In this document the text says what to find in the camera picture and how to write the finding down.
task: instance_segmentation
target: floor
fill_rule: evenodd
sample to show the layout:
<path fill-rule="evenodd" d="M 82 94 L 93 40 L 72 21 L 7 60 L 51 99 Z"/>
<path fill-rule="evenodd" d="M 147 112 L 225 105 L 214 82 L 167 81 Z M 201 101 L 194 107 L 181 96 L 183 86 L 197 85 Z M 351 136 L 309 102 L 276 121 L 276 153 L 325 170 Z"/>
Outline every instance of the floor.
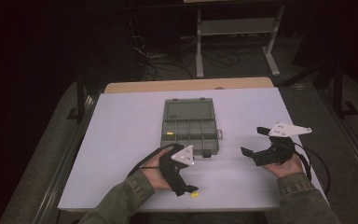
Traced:
<path fill-rule="evenodd" d="M 266 36 L 237 36 L 226 39 L 206 39 L 203 45 L 205 78 L 218 77 L 270 77 L 277 85 L 306 68 L 292 65 L 302 36 L 281 35 L 276 41 L 273 56 L 282 75 L 272 77 L 261 52 Z M 192 46 L 193 40 L 184 40 Z M 181 60 L 156 54 L 145 67 L 142 80 L 171 80 L 195 78 L 194 50 L 184 52 Z M 283 100 L 294 123 L 312 127 L 313 134 L 301 136 L 304 146 L 312 148 L 328 165 L 331 186 L 328 202 L 342 223 L 358 223 L 358 115 L 337 117 L 331 109 L 332 87 L 315 90 L 311 82 L 315 74 L 287 88 L 280 88 Z M 344 100 L 358 110 L 358 85 L 344 77 Z M 94 106 L 89 101 L 87 108 Z M 59 211 L 56 207 L 70 164 L 76 154 L 71 148 L 80 144 L 86 124 L 76 123 L 67 116 L 76 108 L 76 84 L 68 87 L 57 104 L 50 123 L 18 185 L 1 224 L 6 223 L 72 223 L 82 213 Z M 322 185 L 327 187 L 327 175 L 317 158 L 311 156 L 313 167 Z M 270 223 L 279 223 L 273 218 Z"/>

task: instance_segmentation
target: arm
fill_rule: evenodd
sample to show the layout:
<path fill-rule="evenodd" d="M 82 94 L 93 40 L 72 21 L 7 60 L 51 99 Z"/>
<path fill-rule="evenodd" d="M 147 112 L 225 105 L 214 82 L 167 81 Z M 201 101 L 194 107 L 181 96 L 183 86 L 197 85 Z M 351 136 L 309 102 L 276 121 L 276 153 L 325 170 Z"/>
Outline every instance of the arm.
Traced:
<path fill-rule="evenodd" d="M 284 164 L 269 164 L 264 168 L 279 177 L 282 223 L 339 223 L 322 193 L 303 173 L 297 155 Z"/>
<path fill-rule="evenodd" d="M 158 159 L 166 150 L 144 164 L 144 167 L 158 167 Z M 85 223 L 130 223 L 131 216 L 149 199 L 155 189 L 171 189 L 159 169 L 143 169 L 128 176 L 124 182 L 114 186 L 97 207 L 83 216 Z"/>

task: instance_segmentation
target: gray storage box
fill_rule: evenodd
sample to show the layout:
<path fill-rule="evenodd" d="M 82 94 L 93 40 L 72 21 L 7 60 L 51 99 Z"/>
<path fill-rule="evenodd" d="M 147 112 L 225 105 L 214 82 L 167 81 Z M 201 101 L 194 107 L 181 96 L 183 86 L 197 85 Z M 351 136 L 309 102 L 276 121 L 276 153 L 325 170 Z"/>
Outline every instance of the gray storage box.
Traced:
<path fill-rule="evenodd" d="M 194 155 L 204 158 L 217 154 L 219 143 L 211 98 L 165 101 L 161 146 L 172 143 L 193 145 Z"/>

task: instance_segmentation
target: wooden edge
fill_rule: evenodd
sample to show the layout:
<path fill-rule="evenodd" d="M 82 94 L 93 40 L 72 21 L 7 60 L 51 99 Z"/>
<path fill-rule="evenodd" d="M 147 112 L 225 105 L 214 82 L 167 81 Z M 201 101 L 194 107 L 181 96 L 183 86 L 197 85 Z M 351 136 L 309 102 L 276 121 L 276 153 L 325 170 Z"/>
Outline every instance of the wooden edge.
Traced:
<path fill-rule="evenodd" d="M 170 81 L 110 83 L 104 93 L 144 91 L 196 91 L 218 89 L 273 88 L 268 77 L 234 77 Z"/>

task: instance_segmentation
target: dark background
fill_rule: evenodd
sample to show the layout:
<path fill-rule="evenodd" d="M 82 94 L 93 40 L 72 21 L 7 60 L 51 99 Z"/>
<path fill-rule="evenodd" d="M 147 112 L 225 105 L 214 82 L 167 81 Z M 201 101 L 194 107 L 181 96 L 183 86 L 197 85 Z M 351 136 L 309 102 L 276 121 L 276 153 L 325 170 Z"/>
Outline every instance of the dark background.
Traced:
<path fill-rule="evenodd" d="M 106 4 L 90 2 L 94 7 Z M 86 87 L 97 92 L 104 83 L 136 81 L 142 74 L 131 49 L 129 17 L 62 13 L 66 7 L 84 6 L 77 1 L 0 1 L 0 216 L 56 104 L 76 76 L 85 74 Z M 161 48 L 180 35 L 192 34 L 195 30 L 186 27 L 193 27 L 189 24 L 194 15 L 158 14 L 156 18 L 170 18 L 158 21 L 145 13 L 134 24 L 143 28 L 138 34 L 147 36 L 150 45 Z M 148 20 L 160 22 L 165 33 L 158 35 L 154 26 L 145 26 L 151 24 Z M 358 81 L 358 2 L 288 7 L 281 32 L 305 36 L 297 64 L 312 66 L 322 58 L 336 57 Z"/>

